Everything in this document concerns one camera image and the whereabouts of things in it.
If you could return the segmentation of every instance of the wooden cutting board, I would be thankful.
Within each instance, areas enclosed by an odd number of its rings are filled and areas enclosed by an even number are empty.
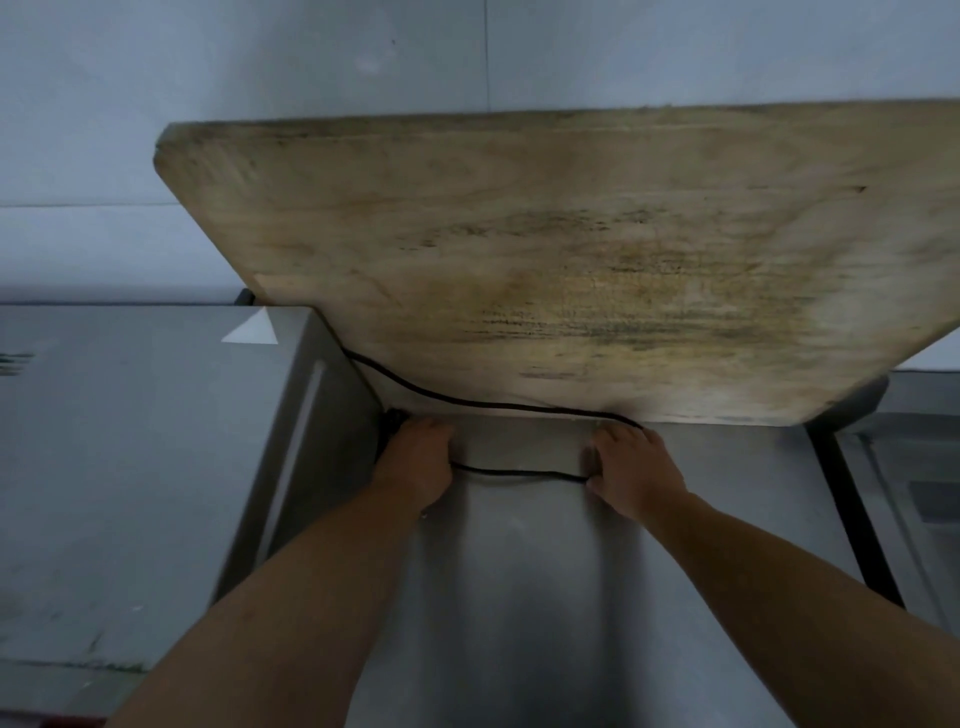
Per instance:
[[[960,321],[954,102],[177,124],[155,162],[260,301],[467,398],[787,425]]]

